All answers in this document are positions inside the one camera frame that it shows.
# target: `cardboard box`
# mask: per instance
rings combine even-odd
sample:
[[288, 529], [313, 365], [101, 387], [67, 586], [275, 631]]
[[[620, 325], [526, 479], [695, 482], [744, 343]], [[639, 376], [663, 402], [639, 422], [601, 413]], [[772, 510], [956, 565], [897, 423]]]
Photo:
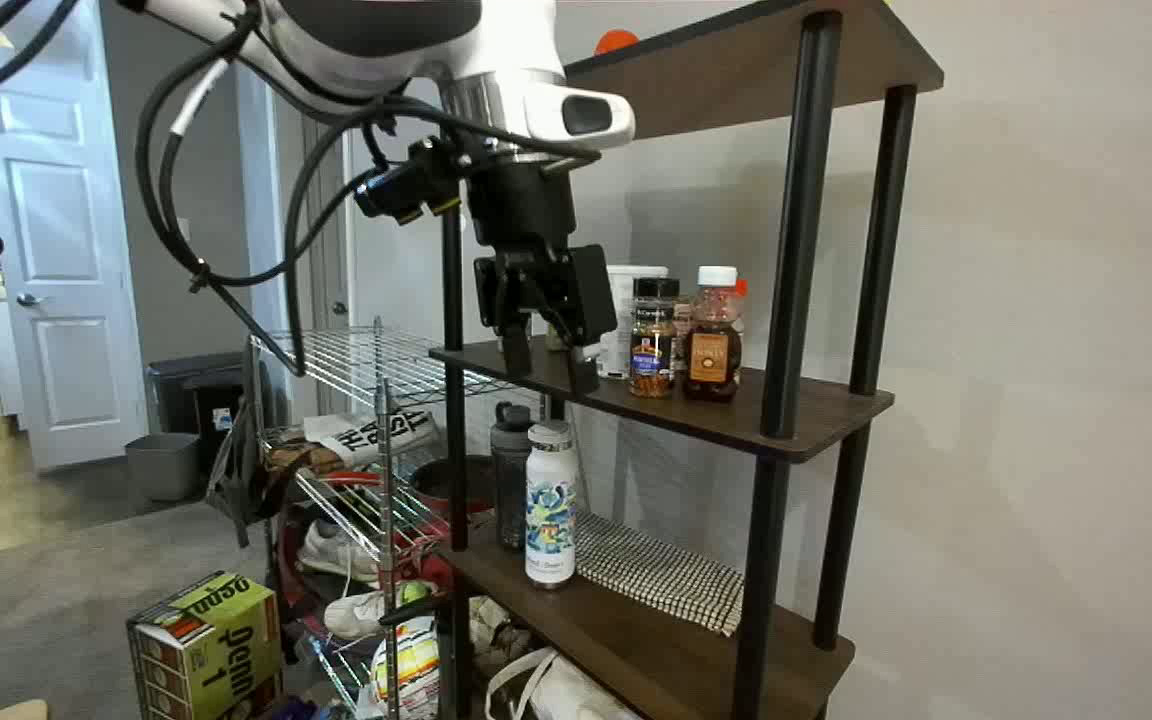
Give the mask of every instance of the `cardboard box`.
[[127, 621], [142, 720], [247, 720], [283, 694], [278, 602], [234, 573]]

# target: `orange cap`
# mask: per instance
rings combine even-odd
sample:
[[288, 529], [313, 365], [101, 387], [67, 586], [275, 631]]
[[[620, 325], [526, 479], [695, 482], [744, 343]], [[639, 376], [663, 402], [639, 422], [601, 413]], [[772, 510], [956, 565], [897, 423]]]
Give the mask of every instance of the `orange cap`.
[[609, 29], [602, 33], [602, 39], [598, 41], [594, 54], [616, 53], [617, 50], [634, 45], [638, 40], [639, 36], [627, 31], [627, 29]]

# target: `checkered cloth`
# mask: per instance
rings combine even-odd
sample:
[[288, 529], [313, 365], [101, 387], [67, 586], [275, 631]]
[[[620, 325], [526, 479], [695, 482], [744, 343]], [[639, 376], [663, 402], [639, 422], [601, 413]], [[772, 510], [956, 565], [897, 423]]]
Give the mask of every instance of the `checkered cloth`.
[[592, 511], [576, 511], [576, 571], [723, 637], [740, 626], [744, 575]]

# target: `wooden shelf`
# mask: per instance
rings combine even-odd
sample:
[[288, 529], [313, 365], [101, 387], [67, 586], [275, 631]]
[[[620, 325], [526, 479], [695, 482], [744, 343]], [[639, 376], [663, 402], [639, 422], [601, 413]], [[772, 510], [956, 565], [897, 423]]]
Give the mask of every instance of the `wooden shelf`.
[[461, 353], [435, 348], [430, 355], [449, 365], [545, 392], [606, 414], [791, 462], [811, 460], [818, 452], [841, 441], [852, 430], [863, 427], [888, 409], [893, 400], [889, 392], [879, 392], [874, 396], [851, 395], [844, 384], [804, 378], [799, 388], [799, 430], [793, 438], [768, 438], [758, 432], [763, 407], [761, 370], [742, 370], [740, 392], [729, 404], [687, 400], [681, 391], [673, 393], [672, 397], [636, 397], [621, 381], [602, 381], [590, 395], [573, 395], [563, 355], [545, 351], [539, 338], [531, 346], [531, 374], [521, 378], [506, 373], [505, 359], [494, 341], [468, 344]]
[[[652, 720], [718, 720], [732, 711], [736, 639], [653, 611], [643, 602], [576, 577], [559, 591], [526, 582], [522, 553], [495, 541], [495, 529], [476, 530], [470, 547], [442, 551], [470, 579], [530, 624], [591, 679]], [[772, 609], [763, 717], [812, 720], [851, 664], [855, 646], [838, 638], [835, 651], [817, 650], [812, 623]]]
[[886, 0], [763, 0], [568, 65], [567, 85], [624, 96], [637, 141], [785, 118], [801, 24], [824, 10], [842, 13], [836, 108], [882, 100], [887, 88], [945, 85], [945, 70]]

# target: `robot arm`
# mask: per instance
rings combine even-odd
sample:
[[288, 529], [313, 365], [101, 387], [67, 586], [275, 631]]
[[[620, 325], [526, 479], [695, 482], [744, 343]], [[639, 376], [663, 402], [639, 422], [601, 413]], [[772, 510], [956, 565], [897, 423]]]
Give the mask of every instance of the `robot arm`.
[[[205, 41], [232, 32], [247, 8], [243, 0], [119, 1]], [[634, 137], [623, 97], [564, 86], [554, 0], [248, 1], [260, 5], [262, 20], [242, 60], [318, 118], [347, 115], [411, 77], [430, 77], [448, 113], [499, 131], [594, 149]], [[410, 222], [422, 202], [435, 213], [454, 206], [420, 196], [424, 188], [441, 187], [442, 199], [449, 181], [464, 179], [477, 240], [495, 251], [475, 264], [480, 316], [502, 338], [509, 372], [530, 370], [525, 325], [536, 311], [573, 348], [573, 388], [593, 389], [579, 349], [616, 328], [616, 318], [602, 250], [567, 243], [576, 229], [567, 173], [582, 162], [495, 137], [434, 139], [376, 173], [358, 191], [362, 209]], [[447, 168], [454, 177], [435, 172]]]

